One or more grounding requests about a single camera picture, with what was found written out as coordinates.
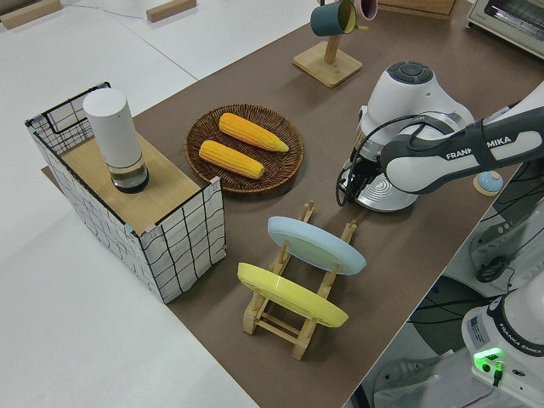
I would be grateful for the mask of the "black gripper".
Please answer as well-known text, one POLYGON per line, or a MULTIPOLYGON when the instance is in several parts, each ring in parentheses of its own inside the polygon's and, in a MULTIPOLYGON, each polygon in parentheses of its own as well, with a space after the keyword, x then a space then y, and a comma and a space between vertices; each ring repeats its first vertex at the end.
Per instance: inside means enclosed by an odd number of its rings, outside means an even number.
POLYGON ((376 161, 364 158, 357 149, 353 148, 350 161, 350 192, 359 194, 370 184, 380 173, 380 165, 376 161))

